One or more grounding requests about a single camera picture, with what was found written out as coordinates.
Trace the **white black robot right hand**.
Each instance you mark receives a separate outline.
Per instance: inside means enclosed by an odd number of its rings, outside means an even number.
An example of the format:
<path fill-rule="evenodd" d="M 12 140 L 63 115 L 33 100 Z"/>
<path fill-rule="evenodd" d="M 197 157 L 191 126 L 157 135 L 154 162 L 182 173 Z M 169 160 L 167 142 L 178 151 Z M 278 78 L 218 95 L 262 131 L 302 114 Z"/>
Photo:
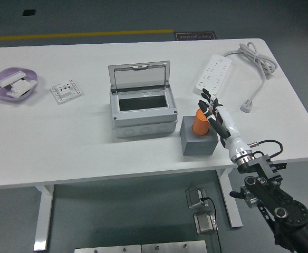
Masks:
<path fill-rule="evenodd" d="M 231 161 L 237 165 L 251 161 L 251 148 L 241 139 L 240 132 L 227 109 L 208 90 L 202 89 L 201 96 L 207 101 L 200 100 L 199 108 L 220 136 L 223 147 L 229 151 Z"/>

